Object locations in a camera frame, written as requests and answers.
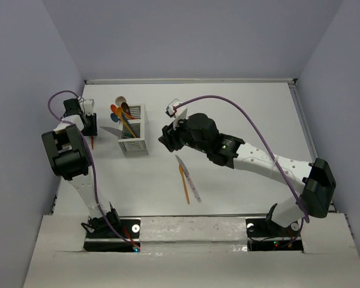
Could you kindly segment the blue plastic spoon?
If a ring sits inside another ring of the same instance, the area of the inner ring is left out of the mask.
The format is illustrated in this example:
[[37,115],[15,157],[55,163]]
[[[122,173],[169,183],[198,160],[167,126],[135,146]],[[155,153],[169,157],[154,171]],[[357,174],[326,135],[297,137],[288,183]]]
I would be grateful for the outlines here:
[[119,118],[116,114],[114,114],[114,113],[111,113],[111,114],[110,114],[110,118],[111,118],[111,120],[112,120],[113,122],[115,122],[115,123],[121,121],[120,118]]

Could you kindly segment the red-orange plastic spoon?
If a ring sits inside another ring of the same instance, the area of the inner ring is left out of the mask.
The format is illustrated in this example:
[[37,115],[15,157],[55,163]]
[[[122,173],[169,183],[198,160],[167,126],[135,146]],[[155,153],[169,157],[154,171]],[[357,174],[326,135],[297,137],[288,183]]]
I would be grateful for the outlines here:
[[111,104],[110,105],[110,109],[113,113],[116,113],[116,110],[118,109],[118,106],[116,106],[115,104]]

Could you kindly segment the steel knife green handle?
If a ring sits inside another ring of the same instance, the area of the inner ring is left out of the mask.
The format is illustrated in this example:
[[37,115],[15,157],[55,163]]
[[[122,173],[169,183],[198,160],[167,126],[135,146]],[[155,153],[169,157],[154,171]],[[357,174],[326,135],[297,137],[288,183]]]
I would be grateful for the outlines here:
[[105,127],[105,126],[101,126],[100,128],[102,128],[103,130],[111,133],[112,135],[120,138],[123,136],[123,131],[117,128],[113,128],[113,127]]

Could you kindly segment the orange plastic knife long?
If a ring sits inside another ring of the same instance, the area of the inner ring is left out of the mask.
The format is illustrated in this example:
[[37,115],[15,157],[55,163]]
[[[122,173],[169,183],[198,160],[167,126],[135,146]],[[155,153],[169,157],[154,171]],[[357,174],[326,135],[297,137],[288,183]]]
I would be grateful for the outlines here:
[[129,121],[126,119],[121,119],[121,122],[127,127],[129,132],[134,135],[134,138],[136,138],[137,137],[136,133],[135,133],[134,129],[132,128],[132,126],[130,125]]

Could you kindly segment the steel knife pink handle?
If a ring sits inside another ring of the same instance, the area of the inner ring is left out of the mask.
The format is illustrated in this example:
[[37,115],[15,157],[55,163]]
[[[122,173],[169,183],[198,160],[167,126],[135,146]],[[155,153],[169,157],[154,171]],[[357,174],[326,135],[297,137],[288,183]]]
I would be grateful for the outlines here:
[[199,193],[198,193],[198,191],[197,191],[197,189],[196,189],[193,181],[191,180],[189,171],[188,171],[188,169],[186,168],[185,163],[181,160],[181,158],[180,158],[179,156],[175,155],[175,157],[176,157],[176,159],[177,159],[180,167],[182,168],[182,170],[183,170],[183,172],[184,172],[185,178],[187,179],[188,184],[190,185],[191,190],[192,190],[195,198],[197,199],[198,202],[201,202],[202,200],[201,200],[201,198],[200,198],[200,196],[199,196]]

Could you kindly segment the beige wooden spoon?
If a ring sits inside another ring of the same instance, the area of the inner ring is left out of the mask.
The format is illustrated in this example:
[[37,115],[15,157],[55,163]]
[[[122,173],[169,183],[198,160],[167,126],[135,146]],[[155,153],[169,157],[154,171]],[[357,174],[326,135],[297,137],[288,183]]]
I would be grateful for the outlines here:
[[122,103],[126,103],[126,99],[123,96],[118,96],[115,98],[115,104],[116,106],[121,106]]

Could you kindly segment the dark brown wooden spoon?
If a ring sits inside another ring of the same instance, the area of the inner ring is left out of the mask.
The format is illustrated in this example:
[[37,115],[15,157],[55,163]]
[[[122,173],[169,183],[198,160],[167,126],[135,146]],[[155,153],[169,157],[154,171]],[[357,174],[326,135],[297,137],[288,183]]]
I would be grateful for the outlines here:
[[130,119],[135,119],[135,117],[131,115],[130,107],[126,102],[121,103],[121,108],[123,109],[123,112],[127,117],[129,117]]

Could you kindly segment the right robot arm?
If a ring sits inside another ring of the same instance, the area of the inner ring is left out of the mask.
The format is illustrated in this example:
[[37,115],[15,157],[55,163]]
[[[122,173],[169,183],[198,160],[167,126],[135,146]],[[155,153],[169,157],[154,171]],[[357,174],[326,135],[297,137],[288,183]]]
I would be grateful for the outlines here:
[[287,185],[293,190],[287,200],[271,206],[264,220],[270,235],[278,235],[305,217],[325,218],[336,181],[327,161],[297,161],[271,156],[244,140],[219,132],[214,120],[203,113],[175,120],[161,130],[159,142],[169,152],[189,147],[204,153],[221,167],[253,172]]

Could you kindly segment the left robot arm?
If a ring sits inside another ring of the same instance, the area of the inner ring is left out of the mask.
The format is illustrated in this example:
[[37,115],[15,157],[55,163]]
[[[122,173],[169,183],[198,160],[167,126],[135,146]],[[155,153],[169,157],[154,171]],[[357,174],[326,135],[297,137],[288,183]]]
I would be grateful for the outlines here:
[[56,176],[72,185],[89,211],[89,220],[82,223],[88,233],[104,233],[116,236],[121,229],[121,221],[116,209],[104,206],[94,172],[94,162],[89,153],[85,136],[97,135],[97,115],[93,112],[94,102],[80,102],[71,98],[63,102],[65,112],[58,126],[43,133],[41,138]]

